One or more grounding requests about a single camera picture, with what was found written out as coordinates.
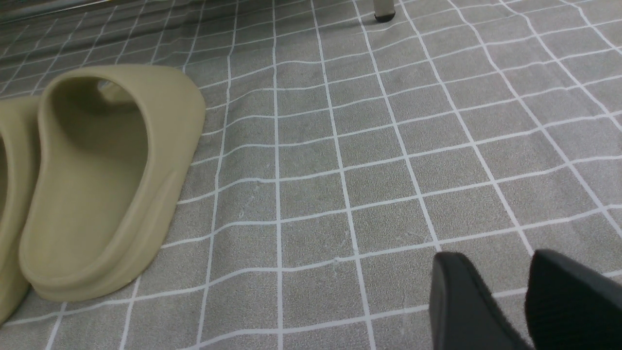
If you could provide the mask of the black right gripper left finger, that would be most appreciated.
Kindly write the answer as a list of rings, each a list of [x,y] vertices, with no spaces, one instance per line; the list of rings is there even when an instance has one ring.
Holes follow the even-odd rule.
[[[432,263],[430,324],[434,350],[531,350],[509,323],[473,263],[438,252]]]

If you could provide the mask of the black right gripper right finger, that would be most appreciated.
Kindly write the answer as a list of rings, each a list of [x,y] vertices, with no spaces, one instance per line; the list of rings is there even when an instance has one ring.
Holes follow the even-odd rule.
[[[551,249],[532,257],[527,328],[536,350],[619,350],[619,283]]]

